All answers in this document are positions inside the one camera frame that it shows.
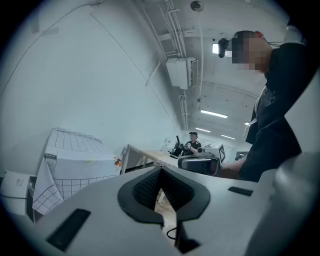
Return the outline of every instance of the fluorescent light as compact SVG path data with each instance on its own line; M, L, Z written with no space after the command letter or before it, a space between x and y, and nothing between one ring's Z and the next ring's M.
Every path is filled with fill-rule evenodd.
M221 136L235 140L235 138L232 138L232 137L229 137L229 136L226 136L226 135L222 135L222 134L221 134Z
M217 43L214 43L214 44L212 45L212 52L213 52L214 54L219 54L219 46L218 46Z
M200 131L204 131L204 132L207 132L207 133L211 133L211 131L209 130L204 130L204 129L200 129L200 128L196 128L197 130L200 130Z
M201 110L201 113L209 114L209 115L213 115L213 116L217 116L217 117L221 117L221 118L227 118L228 117L227 115L224 115L224 114L218 114L218 113L205 111L205 110Z

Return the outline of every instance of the desk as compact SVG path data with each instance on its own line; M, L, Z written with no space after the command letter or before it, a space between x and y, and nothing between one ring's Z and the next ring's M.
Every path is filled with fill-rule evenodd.
M163 166L167 166L167 167L178 167L178 159L170 157L169 154L167 154L161 150L139 149L133 145L128 144L120 175L122 175L126 172L129 154L130 154L131 150L135 151L138 154L145 157L142 168L146 167L148 159L153 160L158 165L163 165ZM158 200L159 204L161 204L164 197L165 197L165 193L162 192L161 196L159 197L159 200Z

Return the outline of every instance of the white ceiling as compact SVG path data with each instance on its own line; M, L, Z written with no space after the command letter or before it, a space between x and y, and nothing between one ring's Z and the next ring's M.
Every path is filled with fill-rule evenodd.
M144 0L147 11L165 52L173 51L172 42L166 39L167 27L157 4L164 10L164 0ZM266 79L255 71L240 70L231 58L219 58L212 53L213 39L217 43L222 37L230 39L241 30L260 31L269 42L283 40L289 17L270 1L254 0L202 0L204 10L199 14L190 8L191 0L173 0L183 30L188 57L199 60L201 70L201 43L199 18L203 31L204 68L200 109L227 115L220 118L198 113L199 87L188 90L189 130L195 127L211 131L212 135L227 135L243 141L245 122L249 122L253 106L263 89Z

